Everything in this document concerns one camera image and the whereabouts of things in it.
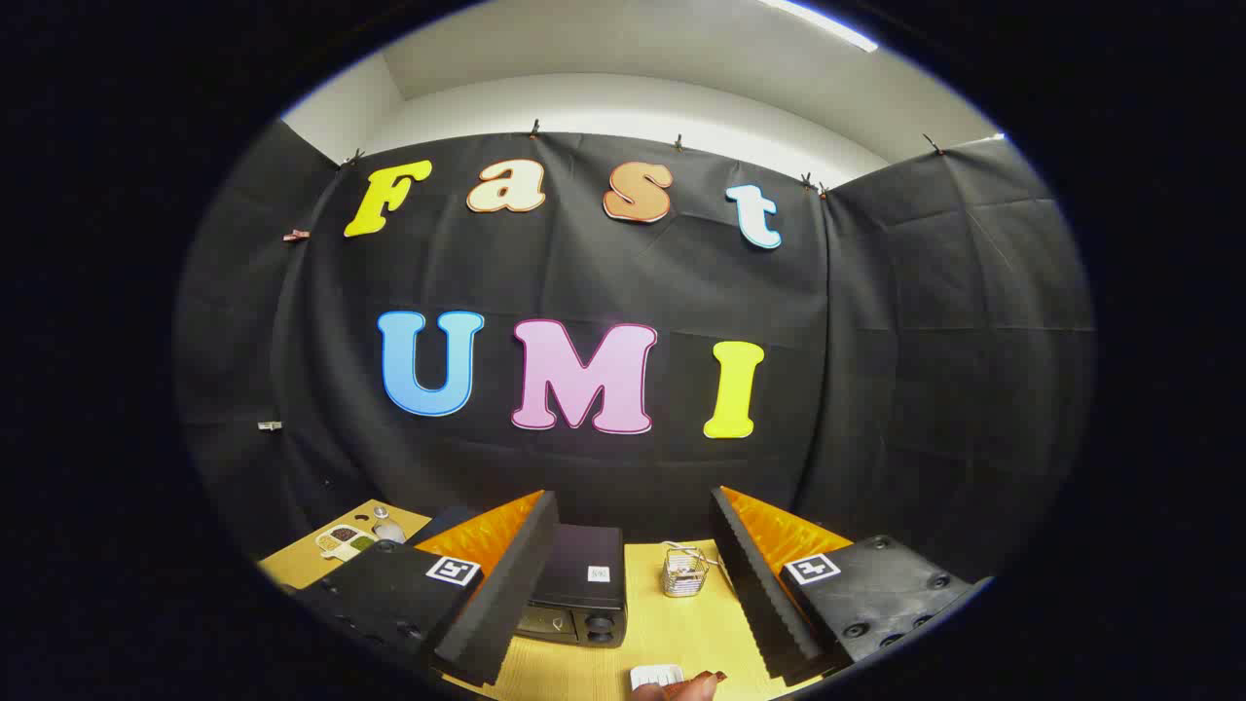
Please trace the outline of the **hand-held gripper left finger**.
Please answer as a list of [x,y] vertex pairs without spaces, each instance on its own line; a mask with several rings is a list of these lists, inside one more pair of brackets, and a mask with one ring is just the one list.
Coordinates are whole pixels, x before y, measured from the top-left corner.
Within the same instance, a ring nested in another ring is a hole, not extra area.
[[493,684],[557,524],[556,494],[538,491],[417,544],[379,538],[292,595],[388,666]]

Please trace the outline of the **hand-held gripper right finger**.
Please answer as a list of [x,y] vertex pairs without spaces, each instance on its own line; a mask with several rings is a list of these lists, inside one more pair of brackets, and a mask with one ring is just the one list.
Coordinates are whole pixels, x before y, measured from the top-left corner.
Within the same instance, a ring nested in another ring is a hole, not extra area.
[[711,489],[711,530],[765,669],[785,684],[862,664],[974,594],[898,538],[849,540],[725,486]]

